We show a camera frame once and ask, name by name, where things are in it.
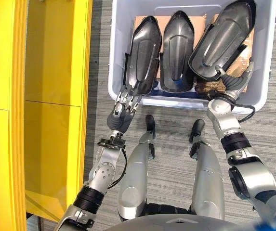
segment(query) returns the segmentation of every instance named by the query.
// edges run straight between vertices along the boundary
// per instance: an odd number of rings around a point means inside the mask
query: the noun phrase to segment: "yellow door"
[[[26,210],[58,221],[83,182],[92,0],[30,0]]]
[[[26,230],[25,22],[25,0],[0,0],[0,231]]]

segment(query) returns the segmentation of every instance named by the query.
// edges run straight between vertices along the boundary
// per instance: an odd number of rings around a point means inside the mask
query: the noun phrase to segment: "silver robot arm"
[[[276,181],[267,166],[251,147],[248,139],[231,113],[231,106],[249,82],[253,72],[253,62],[239,78],[227,75],[220,67],[226,91],[217,95],[208,105],[207,116],[226,152],[230,166],[229,177],[236,195],[252,203],[263,221],[276,227]]]
[[[98,142],[98,158],[84,182],[74,203],[70,205],[54,231],[85,231],[94,224],[96,213],[107,189],[113,187],[116,175],[116,163],[120,153],[125,155],[123,134],[127,131],[141,100],[136,92],[123,87],[107,119],[111,129],[107,139]]]

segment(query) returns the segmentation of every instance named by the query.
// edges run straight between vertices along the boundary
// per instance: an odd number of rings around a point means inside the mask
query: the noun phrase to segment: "plastic bin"
[[[211,17],[219,13],[233,0],[113,0],[110,41],[110,61],[108,92],[116,99],[120,90],[125,53],[129,52],[133,23],[139,15],[172,15],[182,10],[190,16],[207,14],[207,24]],[[248,84],[247,92],[241,94],[238,103],[253,105],[260,110],[267,98],[268,80],[274,40],[276,0],[255,0],[256,22],[252,47],[255,68]],[[186,94],[162,93],[143,97],[142,104],[165,107],[179,107],[206,110],[208,101],[199,99],[194,92]],[[236,107],[233,112],[246,114],[250,109]]]

